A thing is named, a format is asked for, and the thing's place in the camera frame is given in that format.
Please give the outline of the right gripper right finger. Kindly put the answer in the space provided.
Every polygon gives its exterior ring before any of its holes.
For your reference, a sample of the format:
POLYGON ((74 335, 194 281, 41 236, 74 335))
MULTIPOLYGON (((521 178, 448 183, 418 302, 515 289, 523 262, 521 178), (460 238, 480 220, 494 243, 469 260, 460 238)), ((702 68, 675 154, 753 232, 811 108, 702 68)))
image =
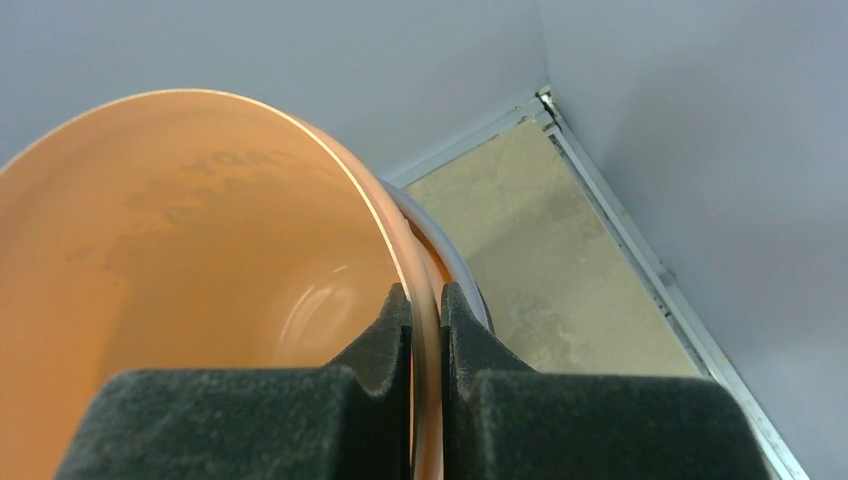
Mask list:
POLYGON ((441 295, 449 479, 765 479, 730 393, 692 377, 542 373, 441 295))

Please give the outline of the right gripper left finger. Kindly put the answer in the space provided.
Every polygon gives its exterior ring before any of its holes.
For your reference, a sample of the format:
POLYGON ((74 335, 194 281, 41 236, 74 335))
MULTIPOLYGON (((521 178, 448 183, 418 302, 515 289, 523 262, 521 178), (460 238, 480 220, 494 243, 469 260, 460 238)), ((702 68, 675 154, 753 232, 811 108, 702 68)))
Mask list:
POLYGON ((315 368, 143 369, 85 412, 60 479, 407 479, 411 306, 315 368))

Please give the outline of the orange plastic bucket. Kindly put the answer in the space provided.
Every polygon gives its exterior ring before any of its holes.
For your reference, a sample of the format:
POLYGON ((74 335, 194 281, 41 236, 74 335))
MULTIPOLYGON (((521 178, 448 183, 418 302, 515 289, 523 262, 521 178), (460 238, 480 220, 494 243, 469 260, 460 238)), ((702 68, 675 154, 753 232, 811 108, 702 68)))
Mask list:
POLYGON ((1 475, 54 474, 95 393, 147 368, 318 366, 452 274, 317 127, 177 89, 117 100, 1 171, 1 475))

